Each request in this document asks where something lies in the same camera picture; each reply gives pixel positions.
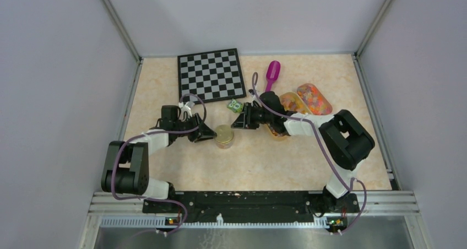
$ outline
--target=table surface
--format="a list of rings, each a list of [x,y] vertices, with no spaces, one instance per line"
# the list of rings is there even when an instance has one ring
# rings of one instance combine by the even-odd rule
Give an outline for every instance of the table surface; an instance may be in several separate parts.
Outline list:
[[[281,63],[279,79],[272,88],[278,95],[312,83],[331,103],[333,113],[349,110],[376,140],[350,55],[240,56],[247,89],[251,88],[253,72],[258,72],[258,90],[264,90],[265,72],[272,60]],[[249,102],[251,98],[239,101]],[[145,58],[125,139],[153,127],[160,118],[161,106],[177,102],[177,58]],[[226,108],[227,103],[206,104],[206,124],[211,129],[230,125],[238,116]],[[194,111],[203,114],[200,105]],[[229,149],[218,148],[213,140],[191,143],[187,138],[177,139],[149,157],[150,176],[183,191],[322,190],[331,176],[314,137],[294,136],[277,142],[264,127],[234,131],[235,141]],[[377,142],[357,177],[369,190],[390,190]]]

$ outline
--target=wall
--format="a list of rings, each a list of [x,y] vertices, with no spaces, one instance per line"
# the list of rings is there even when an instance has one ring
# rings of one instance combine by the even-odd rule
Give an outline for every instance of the wall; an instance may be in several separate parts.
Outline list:
[[[0,0],[0,248],[76,248],[135,62],[99,0]]]
[[[111,0],[143,56],[353,52],[384,0]]]
[[[466,32],[467,0],[395,0],[362,58],[399,180],[436,248],[467,242]]]

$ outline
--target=plastic container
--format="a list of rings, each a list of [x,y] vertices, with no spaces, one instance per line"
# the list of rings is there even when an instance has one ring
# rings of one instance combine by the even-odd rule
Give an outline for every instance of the plastic container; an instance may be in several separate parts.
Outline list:
[[[297,88],[297,94],[314,115],[328,115],[333,107],[313,84],[307,83]]]
[[[217,133],[214,141],[220,149],[228,149],[233,145],[234,130],[229,125],[219,125],[214,131]]]
[[[285,110],[293,110],[298,113],[308,113],[311,114],[311,111],[308,109],[308,107],[303,103],[303,101],[300,99],[300,97],[295,94],[294,92],[287,92],[279,96],[280,103],[284,106]],[[287,139],[289,136],[281,134],[281,133],[276,133],[273,131],[272,127],[270,125],[264,125],[266,129],[269,131],[271,136],[274,137],[275,140],[281,141]]]

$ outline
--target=beige tabletop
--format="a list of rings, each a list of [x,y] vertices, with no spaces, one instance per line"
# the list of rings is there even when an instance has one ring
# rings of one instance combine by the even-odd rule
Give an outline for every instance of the beige tabletop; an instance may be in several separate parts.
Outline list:
[[[253,72],[259,73],[258,90],[265,88],[265,72],[272,60],[281,63],[272,90],[278,95],[314,84],[333,106],[333,113],[347,109],[374,135],[368,109],[350,55],[240,56],[246,89]],[[249,102],[251,98],[239,99]],[[146,58],[131,108],[125,139],[156,124],[162,105],[177,105],[177,58]],[[206,103],[206,124],[215,129],[230,125],[238,114],[228,101]],[[202,116],[202,107],[194,107]],[[220,149],[213,140],[191,143],[178,138],[173,145],[149,158],[150,176],[172,182],[185,191],[322,190],[331,169],[314,137],[294,136],[276,142],[264,127],[236,129],[231,148]],[[390,184],[379,145],[358,172],[369,190],[389,190]]]

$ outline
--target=floor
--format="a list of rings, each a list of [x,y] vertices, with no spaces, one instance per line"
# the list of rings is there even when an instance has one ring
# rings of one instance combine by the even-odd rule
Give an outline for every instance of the floor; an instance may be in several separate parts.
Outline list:
[[[265,72],[272,60],[281,63],[279,79],[272,89],[278,95],[312,83],[331,103],[333,113],[351,111],[376,140],[350,55],[240,56],[247,89],[251,88],[253,72],[258,72],[258,90],[264,90]],[[162,105],[177,102],[177,58],[144,59],[125,139],[154,126]],[[227,102],[206,104],[206,124],[211,129],[230,125],[236,119],[237,114],[226,108]],[[202,115],[202,107],[196,106],[195,112]],[[185,191],[322,190],[332,173],[315,138],[294,136],[277,142],[265,127],[236,129],[235,142],[229,149],[219,149],[212,140],[194,144],[179,138],[150,156],[149,162],[151,177],[172,182],[177,190]],[[357,177],[369,190],[390,190],[378,143]]]

